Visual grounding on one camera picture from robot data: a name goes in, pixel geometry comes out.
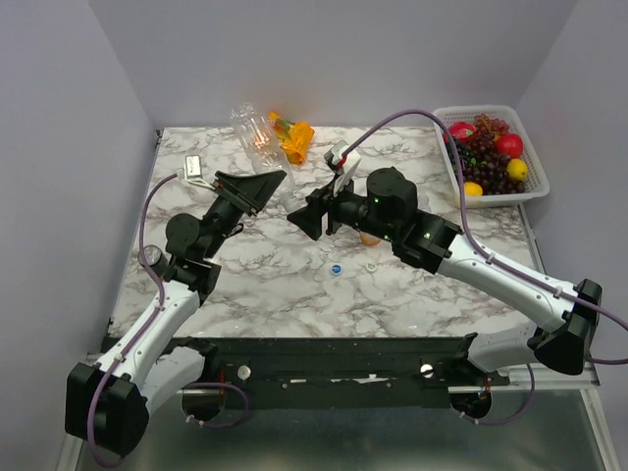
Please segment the clear bottle blue cap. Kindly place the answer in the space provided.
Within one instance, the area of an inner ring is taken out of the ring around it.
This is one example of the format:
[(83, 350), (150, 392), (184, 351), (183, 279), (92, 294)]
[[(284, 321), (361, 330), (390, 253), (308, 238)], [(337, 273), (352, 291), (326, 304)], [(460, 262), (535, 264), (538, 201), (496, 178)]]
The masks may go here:
[(232, 127), (256, 174), (284, 171), (286, 177), (275, 192), (287, 213), (298, 209), (295, 181), (286, 153), (267, 119), (253, 105), (244, 103), (230, 113)]

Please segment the orange juice bottle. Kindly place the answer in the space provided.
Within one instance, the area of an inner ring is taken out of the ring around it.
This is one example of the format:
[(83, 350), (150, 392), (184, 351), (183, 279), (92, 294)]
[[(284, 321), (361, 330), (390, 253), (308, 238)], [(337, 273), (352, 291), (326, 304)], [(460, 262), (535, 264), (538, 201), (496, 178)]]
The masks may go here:
[(376, 246), (378, 245), (382, 240), (374, 235), (370, 235), (367, 233), (363, 233), (360, 232), (359, 233), (359, 238), (362, 244), (366, 245), (366, 246)]

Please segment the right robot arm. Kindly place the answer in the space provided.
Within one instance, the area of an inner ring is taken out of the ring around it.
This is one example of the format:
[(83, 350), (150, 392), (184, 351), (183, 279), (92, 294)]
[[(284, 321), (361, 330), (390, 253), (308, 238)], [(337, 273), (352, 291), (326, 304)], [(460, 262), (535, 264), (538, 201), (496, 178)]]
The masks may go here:
[(583, 372), (598, 323), (594, 308), (600, 285), (562, 282), (512, 261), (498, 262), (476, 248), (456, 224), (418, 207), (417, 187), (395, 168), (371, 173), (364, 196), (351, 185), (317, 188), (288, 220), (310, 238), (341, 226), (390, 243), (404, 264), (461, 281), (511, 306), (528, 323), (493, 334), (468, 336), (466, 350), (451, 360), (451, 372), (471, 385), (486, 373), (527, 363), (576, 376)]

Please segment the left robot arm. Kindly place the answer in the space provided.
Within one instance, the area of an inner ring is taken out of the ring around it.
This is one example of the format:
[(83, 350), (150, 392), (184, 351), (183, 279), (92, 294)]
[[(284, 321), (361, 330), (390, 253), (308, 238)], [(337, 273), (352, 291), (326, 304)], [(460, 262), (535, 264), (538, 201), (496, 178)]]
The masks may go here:
[(66, 389), (65, 430), (87, 442), (103, 467), (113, 462), (106, 449), (121, 458), (141, 441), (149, 418), (171, 396), (193, 384), (210, 386), (216, 361), (191, 346), (166, 349), (177, 330), (212, 293), (221, 268), (212, 257), (236, 235), (242, 216), (255, 216), (286, 177), (283, 171), (237, 177), (218, 172), (208, 183), (199, 173), (188, 178), (215, 192), (202, 218), (174, 216), (166, 226), (166, 249), (155, 261), (140, 247), (141, 266), (157, 291), (124, 336), (93, 364), (77, 364)]

